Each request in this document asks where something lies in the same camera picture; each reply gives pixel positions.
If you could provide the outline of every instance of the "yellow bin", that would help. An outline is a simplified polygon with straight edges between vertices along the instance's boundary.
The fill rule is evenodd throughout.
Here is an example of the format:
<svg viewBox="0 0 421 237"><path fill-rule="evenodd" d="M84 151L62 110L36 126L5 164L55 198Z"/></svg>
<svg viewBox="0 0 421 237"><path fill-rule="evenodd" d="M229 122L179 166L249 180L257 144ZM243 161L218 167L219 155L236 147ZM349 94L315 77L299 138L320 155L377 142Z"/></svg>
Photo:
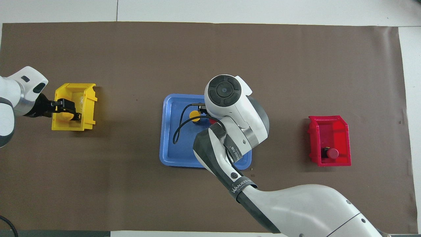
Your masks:
<svg viewBox="0 0 421 237"><path fill-rule="evenodd" d="M80 121L71 121L70 113L53 113L51 130L84 131L92 129L93 106L98 99L95 97L94 83L66 83L56 90L54 100L61 98L75 103L76 112L82 114Z"/></svg>

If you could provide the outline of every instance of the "yellow button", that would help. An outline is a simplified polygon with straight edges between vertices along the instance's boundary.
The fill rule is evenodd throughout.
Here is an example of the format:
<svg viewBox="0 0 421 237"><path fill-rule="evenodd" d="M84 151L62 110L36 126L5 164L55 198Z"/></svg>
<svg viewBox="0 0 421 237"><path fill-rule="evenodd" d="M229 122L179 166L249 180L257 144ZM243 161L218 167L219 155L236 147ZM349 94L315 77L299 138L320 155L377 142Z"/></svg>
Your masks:
<svg viewBox="0 0 421 237"><path fill-rule="evenodd" d="M189 117L190 117L190 118L193 118L193 117L196 117L196 116L200 116L199 111L197 111L197 110L193 110L192 112L190 112L190 115L189 115ZM192 121L193 121L193 123L196 123L196 122L198 122L199 120L200 120L200 118L195 118L195 119L193 119Z"/></svg>

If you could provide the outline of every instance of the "brown mat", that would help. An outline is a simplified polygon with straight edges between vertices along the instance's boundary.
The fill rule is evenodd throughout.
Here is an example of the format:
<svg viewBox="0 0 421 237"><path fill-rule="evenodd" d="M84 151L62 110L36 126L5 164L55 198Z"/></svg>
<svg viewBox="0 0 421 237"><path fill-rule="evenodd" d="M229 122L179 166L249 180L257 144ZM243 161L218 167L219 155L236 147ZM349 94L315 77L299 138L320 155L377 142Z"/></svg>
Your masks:
<svg viewBox="0 0 421 237"><path fill-rule="evenodd" d="M395 27L3 24L0 75L26 65L50 81L50 99L63 83L96 83L97 125L64 132L48 118L17 119L0 150L0 213L17 228L265 232L208 171L159 161L164 98L202 94L228 73L269 115L269 138L244 172L261 190L331 186L376 227L417 232ZM352 166L310 161L309 115L345 119Z"/></svg>

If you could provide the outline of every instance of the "red bin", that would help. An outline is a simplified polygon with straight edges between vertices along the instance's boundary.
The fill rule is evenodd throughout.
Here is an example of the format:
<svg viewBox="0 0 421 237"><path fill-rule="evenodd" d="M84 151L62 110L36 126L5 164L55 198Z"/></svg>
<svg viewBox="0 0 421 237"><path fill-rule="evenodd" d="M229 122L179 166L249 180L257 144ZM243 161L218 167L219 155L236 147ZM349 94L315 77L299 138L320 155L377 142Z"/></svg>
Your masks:
<svg viewBox="0 0 421 237"><path fill-rule="evenodd" d="M350 166L348 124L340 116L309 116L311 153L318 166Z"/></svg>

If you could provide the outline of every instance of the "blue tray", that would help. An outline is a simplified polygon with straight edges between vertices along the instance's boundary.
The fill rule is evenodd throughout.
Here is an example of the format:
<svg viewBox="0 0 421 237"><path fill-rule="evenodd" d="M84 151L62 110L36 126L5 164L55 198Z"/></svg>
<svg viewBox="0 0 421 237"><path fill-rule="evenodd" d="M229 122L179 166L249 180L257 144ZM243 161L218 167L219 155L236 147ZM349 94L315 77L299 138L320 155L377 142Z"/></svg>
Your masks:
<svg viewBox="0 0 421 237"><path fill-rule="evenodd" d="M186 105L191 103L204 103L203 95L195 94L170 94L164 100L162 111L161 144L159 158L168 166L203 168L193 153L193 142L196 134L208 128L211 124L207 119L202 119L200 125L192 122L183 126L177 144L173 144L174 132L179 126L181 112ZM197 106L190 106L184 112L183 121L189 118L190 112ZM240 170L247 169L251 164L251 151L235 163Z"/></svg>

